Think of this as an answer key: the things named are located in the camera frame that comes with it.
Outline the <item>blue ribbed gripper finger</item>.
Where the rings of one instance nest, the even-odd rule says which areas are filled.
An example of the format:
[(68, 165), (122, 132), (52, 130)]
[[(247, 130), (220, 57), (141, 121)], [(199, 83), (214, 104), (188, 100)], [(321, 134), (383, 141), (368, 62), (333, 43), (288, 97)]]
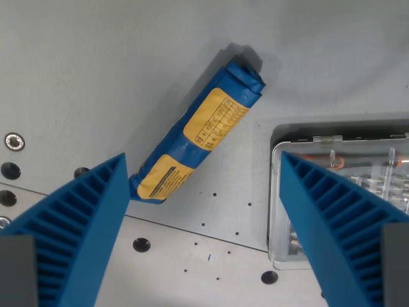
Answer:
[(40, 306), (93, 306), (130, 192), (125, 154), (70, 181), (13, 220), (3, 237), (28, 235)]
[(381, 233), (408, 215), (342, 176), (283, 152), (279, 197), (329, 306), (384, 306)]

